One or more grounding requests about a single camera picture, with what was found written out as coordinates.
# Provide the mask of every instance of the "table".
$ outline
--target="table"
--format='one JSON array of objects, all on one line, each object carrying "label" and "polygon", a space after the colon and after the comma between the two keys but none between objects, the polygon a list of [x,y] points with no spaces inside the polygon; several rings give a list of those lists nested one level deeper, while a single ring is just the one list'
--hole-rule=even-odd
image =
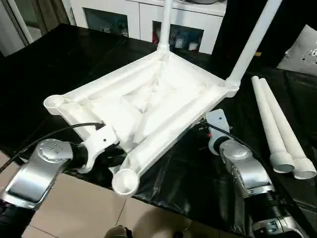
[{"label": "table", "polygon": [[[0,149],[9,156],[31,141],[67,126],[50,115],[43,100],[64,94],[133,62],[156,46],[69,25],[60,25],[38,41],[5,58],[1,63]],[[226,77],[230,69],[211,62],[205,54],[176,51],[188,61]],[[251,145],[268,161],[269,150],[251,84],[251,76],[265,77],[288,118],[308,158],[317,167],[317,78],[274,68],[251,68],[237,95],[217,108],[226,114],[231,132]],[[74,131],[56,139],[81,142]],[[207,131],[191,129],[141,178],[135,198],[214,228],[251,234],[250,220],[231,177],[219,157],[208,150]],[[102,155],[93,170],[79,179],[111,187],[109,160]],[[277,175],[317,231],[317,180],[296,180]]]}]

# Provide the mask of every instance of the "curtain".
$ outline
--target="curtain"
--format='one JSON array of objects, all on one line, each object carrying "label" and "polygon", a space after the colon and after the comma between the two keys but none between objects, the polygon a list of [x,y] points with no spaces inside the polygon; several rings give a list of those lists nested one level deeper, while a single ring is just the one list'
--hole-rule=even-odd
[{"label": "curtain", "polygon": [[62,0],[32,0],[32,5],[42,35],[61,23],[69,24]]}]

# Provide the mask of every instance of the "white pipe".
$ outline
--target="white pipe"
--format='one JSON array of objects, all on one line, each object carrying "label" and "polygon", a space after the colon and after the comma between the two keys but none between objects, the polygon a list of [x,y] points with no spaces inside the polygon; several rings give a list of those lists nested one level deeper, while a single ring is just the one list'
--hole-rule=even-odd
[{"label": "white pipe", "polygon": [[310,179],[315,177],[317,173],[313,163],[306,157],[292,127],[288,123],[265,78],[261,78],[260,83],[273,113],[279,133],[282,136],[286,150],[290,153],[295,162],[295,170],[293,171],[294,177],[296,179]]},{"label": "white pipe", "polygon": [[268,27],[270,26],[282,0],[268,0],[259,17],[231,75],[226,80],[226,86],[239,87],[256,50],[258,49]]},{"label": "white pipe", "polygon": [[295,165],[291,155],[286,151],[282,137],[278,131],[273,114],[261,89],[261,83],[257,76],[252,77],[254,93],[256,95],[262,124],[267,143],[271,152],[270,162],[277,173],[287,173],[294,170]]},{"label": "white pipe", "polygon": [[160,38],[158,43],[159,50],[169,50],[169,29],[172,13],[173,0],[164,1],[163,21],[161,25]]},{"label": "white pipe", "polygon": [[15,4],[15,1],[14,0],[8,0],[8,3],[11,7],[11,10],[17,20],[17,22],[19,23],[20,27],[21,27],[21,30],[26,38],[26,40],[28,41],[28,43],[32,43],[33,42],[33,38],[29,32],[29,29],[27,28],[24,20],[23,20],[23,17],[17,7],[17,5]]}]

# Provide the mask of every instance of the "white cabinet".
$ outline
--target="white cabinet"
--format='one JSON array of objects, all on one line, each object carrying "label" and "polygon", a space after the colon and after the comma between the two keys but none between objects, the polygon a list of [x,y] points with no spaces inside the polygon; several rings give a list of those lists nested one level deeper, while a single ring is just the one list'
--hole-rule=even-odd
[{"label": "white cabinet", "polygon": [[[149,42],[159,38],[163,4],[164,0],[71,0],[77,26]],[[226,5],[226,1],[204,5],[174,0],[170,38],[176,47],[196,46],[199,52],[211,54]]]},{"label": "white cabinet", "polygon": [[[163,7],[155,6],[149,4],[140,4],[140,39],[144,41],[153,41],[153,30],[154,26],[157,25],[157,22],[161,22],[163,17]],[[214,44],[217,39],[217,35],[221,26],[223,17],[209,15],[199,12],[192,12],[180,9],[172,10],[171,16],[171,32],[170,38],[177,37],[176,32],[173,33],[172,28],[177,26],[189,27],[191,29],[184,29],[184,31],[188,31],[188,33],[193,33],[195,29],[200,29],[201,31],[196,31],[192,35],[194,35],[193,41],[198,43],[199,52],[211,54]]]},{"label": "white cabinet", "polygon": [[140,39],[139,3],[127,0],[71,0],[77,26],[109,32],[109,20],[117,18],[117,34]]}]

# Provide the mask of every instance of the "white plastic frame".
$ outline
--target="white plastic frame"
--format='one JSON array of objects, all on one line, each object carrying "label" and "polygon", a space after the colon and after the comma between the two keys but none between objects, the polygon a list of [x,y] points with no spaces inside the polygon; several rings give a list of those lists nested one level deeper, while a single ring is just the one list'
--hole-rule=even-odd
[{"label": "white plastic frame", "polygon": [[[250,36],[256,43],[248,41],[240,56],[242,59],[239,58],[227,81],[169,51],[172,0],[165,0],[156,52],[69,93],[52,95],[45,99],[44,106],[69,124],[102,120],[114,129],[127,157],[121,166],[111,170],[114,173],[112,186],[117,194],[132,196],[140,176],[186,130],[222,99],[236,94],[242,75],[281,1],[268,0]],[[75,130],[83,140],[95,132],[93,126]]]}]

